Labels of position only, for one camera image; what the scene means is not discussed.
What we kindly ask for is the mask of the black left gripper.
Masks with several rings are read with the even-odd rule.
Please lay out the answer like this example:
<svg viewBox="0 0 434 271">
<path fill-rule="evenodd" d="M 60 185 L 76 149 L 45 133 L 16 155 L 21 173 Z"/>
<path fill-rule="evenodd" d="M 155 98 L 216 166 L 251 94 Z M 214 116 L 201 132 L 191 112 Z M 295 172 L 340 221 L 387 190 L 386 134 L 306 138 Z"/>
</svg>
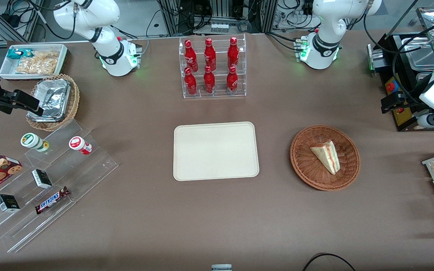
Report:
<svg viewBox="0 0 434 271">
<path fill-rule="evenodd" d="M 422 110 L 427 110 L 427 105 L 422 102 L 420 95 L 424 90 L 413 90 L 405 96 L 400 91 L 393 91 L 384 97 L 384 103 L 381 103 L 381 113 L 386 114 L 397 108 L 410 109 L 413 113 L 418 113 Z"/>
</svg>

